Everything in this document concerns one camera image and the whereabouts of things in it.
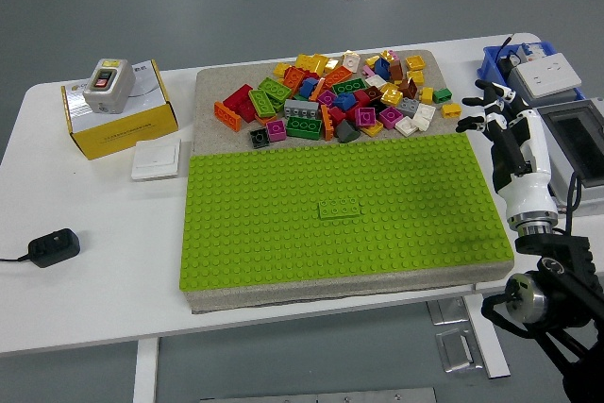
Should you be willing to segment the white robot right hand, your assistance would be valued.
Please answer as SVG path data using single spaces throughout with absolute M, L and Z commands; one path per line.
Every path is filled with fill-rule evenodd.
M 558 213 L 548 189 L 551 167 L 540 114 L 509 87 L 482 79 L 475 85 L 483 95 L 462 103 L 482 111 L 459 120 L 456 130 L 475 130 L 491 141 L 494 189 L 506 203 L 510 228 L 553 228 Z

